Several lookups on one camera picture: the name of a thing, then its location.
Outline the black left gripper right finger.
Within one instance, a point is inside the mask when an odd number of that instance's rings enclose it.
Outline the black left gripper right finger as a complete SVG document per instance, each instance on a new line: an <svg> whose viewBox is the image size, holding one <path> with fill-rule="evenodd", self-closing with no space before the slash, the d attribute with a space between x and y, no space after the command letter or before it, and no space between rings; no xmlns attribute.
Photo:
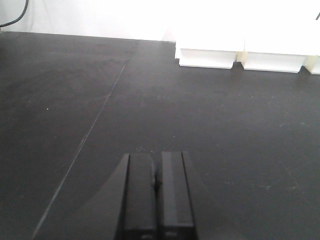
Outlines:
<svg viewBox="0 0 320 240"><path fill-rule="evenodd" d="M162 152L157 175L157 220L161 240L193 240L193 220L181 152Z"/></svg>

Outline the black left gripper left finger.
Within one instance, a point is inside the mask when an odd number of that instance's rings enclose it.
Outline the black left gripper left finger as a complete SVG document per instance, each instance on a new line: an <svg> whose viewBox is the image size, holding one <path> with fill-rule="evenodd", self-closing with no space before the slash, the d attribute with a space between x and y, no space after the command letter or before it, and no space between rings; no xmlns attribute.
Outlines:
<svg viewBox="0 0 320 240"><path fill-rule="evenodd" d="M156 240L154 162L148 153L125 153L125 184L116 240Z"/></svg>

